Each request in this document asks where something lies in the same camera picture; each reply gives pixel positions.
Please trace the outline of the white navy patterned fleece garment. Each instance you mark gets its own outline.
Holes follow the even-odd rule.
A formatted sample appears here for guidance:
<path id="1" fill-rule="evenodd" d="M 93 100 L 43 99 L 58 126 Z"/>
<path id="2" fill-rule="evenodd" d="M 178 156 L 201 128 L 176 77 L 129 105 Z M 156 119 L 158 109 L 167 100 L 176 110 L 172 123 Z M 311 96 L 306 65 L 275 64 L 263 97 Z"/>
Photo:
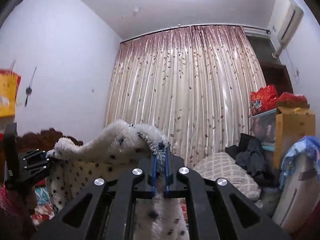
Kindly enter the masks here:
<path id="1" fill-rule="evenodd" d="M 81 190 L 97 178 L 118 179 L 135 168 L 140 158 L 154 156 L 164 163 L 167 137 L 155 126 L 129 124 L 117 120 L 90 142 L 77 146 L 62 137 L 47 153 L 57 160 L 46 179 L 54 213 L 62 210 Z M 156 183 L 152 199 L 136 201 L 134 239 L 189 239 L 189 232 L 178 199 L 163 197 L 164 178 Z"/>

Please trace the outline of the carved dark wooden headboard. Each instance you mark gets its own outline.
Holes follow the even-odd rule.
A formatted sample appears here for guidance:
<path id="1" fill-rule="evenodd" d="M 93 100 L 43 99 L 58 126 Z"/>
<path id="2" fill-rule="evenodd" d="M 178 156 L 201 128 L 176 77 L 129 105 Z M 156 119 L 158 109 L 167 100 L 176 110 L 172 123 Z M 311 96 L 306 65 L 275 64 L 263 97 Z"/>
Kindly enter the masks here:
<path id="1" fill-rule="evenodd" d="M 63 135 L 62 132 L 56 131 L 53 128 L 48 130 L 42 130 L 39 133 L 28 132 L 21 137 L 16 138 L 16 148 L 18 152 L 26 152 L 29 150 L 52 150 L 55 143 L 60 138 L 71 139 L 78 146 L 82 146 L 84 143 L 82 141 L 77 141 L 75 138 Z"/>

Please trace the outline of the beige patterned pillow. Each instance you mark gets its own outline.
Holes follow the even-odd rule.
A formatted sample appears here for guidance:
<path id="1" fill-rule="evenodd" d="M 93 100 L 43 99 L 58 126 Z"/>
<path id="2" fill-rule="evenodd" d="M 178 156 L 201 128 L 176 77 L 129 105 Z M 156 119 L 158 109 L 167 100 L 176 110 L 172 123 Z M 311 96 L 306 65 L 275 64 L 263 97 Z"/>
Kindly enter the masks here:
<path id="1" fill-rule="evenodd" d="M 194 170 L 203 178 L 212 181 L 218 178 L 227 179 L 251 201 L 256 201 L 260 197 L 261 189 L 258 184 L 225 152 L 210 154 L 195 165 Z"/>

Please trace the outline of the dark grey padded jacket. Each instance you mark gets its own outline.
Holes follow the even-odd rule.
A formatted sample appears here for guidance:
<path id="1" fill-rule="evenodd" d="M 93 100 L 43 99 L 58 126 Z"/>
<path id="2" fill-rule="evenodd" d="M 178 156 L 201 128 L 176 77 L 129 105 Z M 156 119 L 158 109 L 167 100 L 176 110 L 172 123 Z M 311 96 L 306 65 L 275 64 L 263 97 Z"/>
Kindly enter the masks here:
<path id="1" fill-rule="evenodd" d="M 226 147 L 225 152 L 254 179 L 267 172 L 263 148 L 254 136 L 241 133 L 239 144 Z"/>

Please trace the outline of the beige leaf pattern curtain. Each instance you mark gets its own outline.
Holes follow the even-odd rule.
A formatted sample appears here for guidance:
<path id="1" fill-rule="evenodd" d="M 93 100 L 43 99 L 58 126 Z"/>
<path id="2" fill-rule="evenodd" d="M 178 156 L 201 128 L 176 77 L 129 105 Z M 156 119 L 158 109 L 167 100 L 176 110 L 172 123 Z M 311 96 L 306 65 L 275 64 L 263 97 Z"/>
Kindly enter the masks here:
<path id="1" fill-rule="evenodd" d="M 106 123 L 150 124 L 194 166 L 250 134 L 250 95 L 265 86 L 241 26 L 196 25 L 121 43 Z"/>

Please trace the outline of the clear plastic storage box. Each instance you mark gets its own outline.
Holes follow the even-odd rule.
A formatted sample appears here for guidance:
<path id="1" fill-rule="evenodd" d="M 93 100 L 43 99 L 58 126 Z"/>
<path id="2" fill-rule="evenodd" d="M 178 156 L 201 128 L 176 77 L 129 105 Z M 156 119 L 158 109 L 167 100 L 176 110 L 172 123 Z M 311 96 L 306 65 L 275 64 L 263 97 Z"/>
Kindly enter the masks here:
<path id="1" fill-rule="evenodd" d="M 276 140 L 276 114 L 277 109 L 272 109 L 252 117 L 252 133 L 262 146 L 274 147 Z"/>

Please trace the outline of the red snack bags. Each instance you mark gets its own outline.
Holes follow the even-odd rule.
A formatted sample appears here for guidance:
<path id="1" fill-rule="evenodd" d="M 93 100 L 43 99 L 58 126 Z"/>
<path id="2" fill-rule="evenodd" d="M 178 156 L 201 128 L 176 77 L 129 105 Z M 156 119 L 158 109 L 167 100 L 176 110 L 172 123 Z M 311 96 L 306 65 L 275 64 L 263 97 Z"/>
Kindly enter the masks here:
<path id="1" fill-rule="evenodd" d="M 274 85 L 260 88 L 251 93 L 251 111 L 253 115 L 264 113 L 278 106 L 284 107 L 307 107 L 308 101 L 304 95 L 283 92 L 278 95 Z"/>

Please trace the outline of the white appliance cabinet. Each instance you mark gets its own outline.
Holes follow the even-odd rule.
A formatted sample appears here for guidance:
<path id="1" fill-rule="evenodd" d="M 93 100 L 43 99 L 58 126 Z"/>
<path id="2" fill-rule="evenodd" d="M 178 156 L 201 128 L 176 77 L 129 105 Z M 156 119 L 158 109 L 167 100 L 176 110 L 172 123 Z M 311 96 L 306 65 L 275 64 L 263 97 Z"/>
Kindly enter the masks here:
<path id="1" fill-rule="evenodd" d="M 310 159 L 300 155 L 295 172 L 287 177 L 273 221 L 288 233 L 298 230 L 311 215 L 319 198 L 319 182 Z"/>

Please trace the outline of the yellow cardboard box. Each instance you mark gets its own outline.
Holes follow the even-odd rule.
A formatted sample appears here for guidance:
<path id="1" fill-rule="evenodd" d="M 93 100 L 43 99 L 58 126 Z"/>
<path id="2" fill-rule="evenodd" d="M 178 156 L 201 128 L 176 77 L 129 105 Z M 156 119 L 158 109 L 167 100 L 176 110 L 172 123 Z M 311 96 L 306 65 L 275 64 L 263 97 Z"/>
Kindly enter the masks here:
<path id="1" fill-rule="evenodd" d="M 316 135 L 316 115 L 309 108 L 277 107 L 273 165 L 280 168 L 287 150 L 304 136 Z"/>

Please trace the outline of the blue floral cloth cover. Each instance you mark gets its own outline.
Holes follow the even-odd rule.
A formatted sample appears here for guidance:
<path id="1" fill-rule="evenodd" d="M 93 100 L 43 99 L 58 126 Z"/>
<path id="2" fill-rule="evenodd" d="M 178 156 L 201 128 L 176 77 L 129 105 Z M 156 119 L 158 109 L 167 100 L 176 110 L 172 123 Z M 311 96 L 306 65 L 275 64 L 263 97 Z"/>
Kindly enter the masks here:
<path id="1" fill-rule="evenodd" d="M 312 162 L 319 180 L 319 138 L 315 136 L 304 136 L 289 148 L 281 162 L 281 173 L 279 177 L 279 188 L 281 190 L 285 186 L 286 179 L 294 174 L 296 159 L 300 155 L 305 155 L 307 159 Z"/>

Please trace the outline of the yellow red wall hanging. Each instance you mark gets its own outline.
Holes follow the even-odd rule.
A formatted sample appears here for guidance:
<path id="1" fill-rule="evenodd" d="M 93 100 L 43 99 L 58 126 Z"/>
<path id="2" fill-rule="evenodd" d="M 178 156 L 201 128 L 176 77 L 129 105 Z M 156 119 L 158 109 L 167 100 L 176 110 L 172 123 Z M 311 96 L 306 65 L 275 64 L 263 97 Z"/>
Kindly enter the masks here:
<path id="1" fill-rule="evenodd" d="M 9 69 L 1 69 L 0 74 L 0 116 L 6 118 L 15 115 L 16 97 L 21 76 Z"/>

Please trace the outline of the white wall air conditioner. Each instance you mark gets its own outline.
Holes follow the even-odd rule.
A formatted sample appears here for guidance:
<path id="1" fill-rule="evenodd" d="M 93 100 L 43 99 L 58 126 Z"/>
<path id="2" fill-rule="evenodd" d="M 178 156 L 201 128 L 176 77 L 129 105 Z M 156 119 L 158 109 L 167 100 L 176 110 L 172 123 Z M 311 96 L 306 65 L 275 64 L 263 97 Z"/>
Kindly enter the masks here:
<path id="1" fill-rule="evenodd" d="M 280 44 L 290 41 L 297 30 L 304 12 L 294 0 L 276 0 L 269 22 L 271 34 Z"/>

